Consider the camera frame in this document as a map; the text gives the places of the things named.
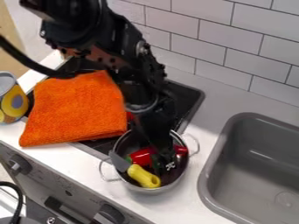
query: sink basin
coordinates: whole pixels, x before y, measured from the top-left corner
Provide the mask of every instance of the sink basin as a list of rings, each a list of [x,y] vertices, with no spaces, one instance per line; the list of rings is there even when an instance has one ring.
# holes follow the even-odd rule
[[[199,176],[198,192],[214,213],[236,223],[298,224],[299,129],[262,115],[233,117]]]

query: orange cloth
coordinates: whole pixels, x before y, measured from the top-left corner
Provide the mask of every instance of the orange cloth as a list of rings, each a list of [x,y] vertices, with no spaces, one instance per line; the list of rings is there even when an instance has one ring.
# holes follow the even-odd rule
[[[127,131],[122,93],[106,71],[49,79],[34,89],[23,147],[120,136]]]

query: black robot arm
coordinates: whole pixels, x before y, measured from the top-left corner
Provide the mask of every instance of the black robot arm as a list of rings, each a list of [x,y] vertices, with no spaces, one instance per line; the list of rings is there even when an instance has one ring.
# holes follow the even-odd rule
[[[119,85],[136,129],[156,148],[167,167],[176,163],[170,129],[175,100],[164,92],[164,65],[153,56],[143,35],[106,0],[20,0],[43,19],[40,36],[65,56],[102,64]]]

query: can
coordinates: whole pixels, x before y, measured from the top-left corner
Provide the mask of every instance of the can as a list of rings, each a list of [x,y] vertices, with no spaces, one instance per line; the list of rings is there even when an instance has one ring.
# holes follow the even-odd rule
[[[29,108],[29,99],[17,84],[16,77],[0,71],[0,124],[13,123],[22,118]]]

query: pot handle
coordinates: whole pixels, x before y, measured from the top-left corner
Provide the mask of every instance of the pot handle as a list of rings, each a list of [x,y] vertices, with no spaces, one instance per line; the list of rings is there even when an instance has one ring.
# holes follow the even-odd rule
[[[189,138],[191,138],[194,142],[195,142],[195,144],[196,144],[196,151],[194,151],[192,154],[190,154],[190,158],[191,157],[193,157],[195,154],[198,154],[199,152],[200,152],[200,144],[199,144],[199,141],[198,141],[198,139],[195,137],[195,136],[193,136],[192,134],[189,134],[189,133],[184,133],[183,135],[182,135],[182,137],[184,138],[184,137],[189,137]]]
[[[119,181],[121,180],[120,178],[106,178],[104,173],[103,173],[103,170],[102,170],[102,166],[104,163],[106,163],[108,160],[110,159],[110,157],[107,157],[107,158],[104,158],[103,160],[100,161],[100,164],[99,164],[99,172],[100,172],[100,175],[101,175],[101,178],[103,180],[105,180],[106,182],[115,182],[115,181]]]

